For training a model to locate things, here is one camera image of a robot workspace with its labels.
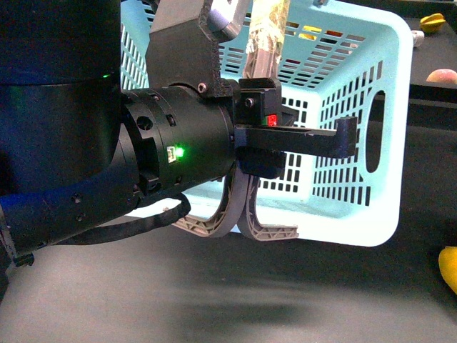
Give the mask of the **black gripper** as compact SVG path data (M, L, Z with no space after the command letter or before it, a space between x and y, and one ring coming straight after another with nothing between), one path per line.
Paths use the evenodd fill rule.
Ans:
M273 79L230 80L230 96L204 98L187 86L121 93L121 137L129 200L160 200L225 177L235 167L267 179L285 167L273 139L249 142L247 129L277 129L281 87Z

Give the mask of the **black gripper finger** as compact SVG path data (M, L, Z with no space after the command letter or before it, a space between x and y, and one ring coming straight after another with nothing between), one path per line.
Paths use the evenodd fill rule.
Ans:
M336 120L336 129L307 129L292 126L238 125L235 147L288 151L322 157L350 157L355 154L358 119Z

